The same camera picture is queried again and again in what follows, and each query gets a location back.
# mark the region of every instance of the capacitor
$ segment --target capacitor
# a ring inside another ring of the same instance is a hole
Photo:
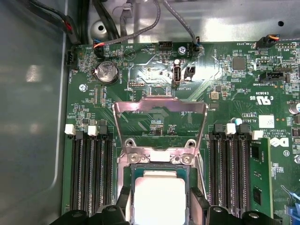
[[[230,120],[231,123],[234,123],[236,126],[238,125],[241,125],[243,123],[243,120],[241,118],[235,118],[233,117],[231,120]]]
[[[112,85],[118,80],[120,72],[113,62],[104,61],[95,68],[94,76],[103,85]]]
[[[300,113],[300,103],[294,103],[290,106],[289,111],[291,114]]]

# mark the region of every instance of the cable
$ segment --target cable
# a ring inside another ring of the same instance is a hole
[[[271,38],[273,40],[276,40],[276,41],[279,41],[279,37],[275,37],[275,36],[269,35],[269,38]]]
[[[17,1],[20,4],[22,4],[25,8],[27,8],[30,12],[34,13],[35,15],[41,17],[42,19],[48,21],[49,23],[63,30],[68,35],[72,44],[74,45],[80,44],[75,23],[70,16],[64,15],[62,12],[54,8],[51,8],[49,6],[46,6],[37,0],[17,0]],[[54,15],[48,13],[47,11],[56,14],[61,19],[55,17]]]
[[[197,40],[195,37],[194,32],[192,31],[191,27],[188,25],[188,23],[173,9],[170,4],[167,2],[167,0],[163,1],[163,5],[166,7],[166,9],[181,23],[181,25],[186,29],[186,31],[191,36],[193,43],[196,44]]]
[[[114,23],[112,17],[109,15],[103,4],[99,0],[92,0],[94,7],[107,30],[108,38],[110,40],[120,38],[116,24]]]
[[[135,38],[151,29],[153,29],[157,24],[158,24],[158,21],[160,19],[160,15],[161,15],[161,11],[160,11],[160,6],[159,6],[159,3],[157,0],[153,0],[156,8],[157,8],[157,16],[156,16],[156,19],[155,19],[155,22],[150,25],[149,27],[146,27],[144,29],[141,29],[133,34],[130,34],[130,35],[127,35],[125,37],[121,37],[121,38],[118,38],[116,40],[112,40],[112,41],[105,41],[105,42],[102,42],[102,43],[99,43],[99,44],[96,44],[94,46],[94,48],[98,47],[98,46],[101,46],[101,45],[112,45],[112,44],[115,44],[115,43],[118,43],[118,42],[123,42],[123,41],[126,41],[126,40],[129,40],[129,39],[132,39],[132,38]]]
[[[127,36],[127,30],[126,30],[126,22],[128,18],[132,18],[132,0],[127,0],[125,4],[123,4],[123,10],[120,16],[120,33],[121,37]]]
[[[89,43],[88,34],[88,17],[89,17],[90,0],[79,0],[78,6],[78,33],[83,45]]]

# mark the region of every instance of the white slot latch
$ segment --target white slot latch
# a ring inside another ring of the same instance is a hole
[[[66,126],[65,126],[65,134],[67,134],[67,135],[75,135],[76,134],[75,126],[73,124],[66,124]]]
[[[97,136],[98,135],[97,126],[88,126],[88,135],[89,136]]]
[[[254,130],[252,132],[252,140],[258,140],[259,138],[263,138],[263,130]]]
[[[227,135],[233,135],[233,134],[235,134],[236,133],[235,124],[234,123],[227,123],[226,124],[225,133]]]

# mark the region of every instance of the red wire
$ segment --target red wire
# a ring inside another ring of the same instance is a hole
[[[71,25],[70,25],[68,22],[65,22],[65,25],[66,25],[66,27],[67,27],[67,29],[68,29],[69,31],[72,30],[72,27],[71,27]]]

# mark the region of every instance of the white label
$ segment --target white label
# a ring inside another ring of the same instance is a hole
[[[258,116],[259,128],[275,128],[273,115],[259,115]]]
[[[276,138],[276,137],[273,137],[271,140],[270,140],[270,144],[274,147],[278,147],[278,146],[281,146],[281,147],[289,147],[289,139],[287,137],[283,137],[283,138]]]

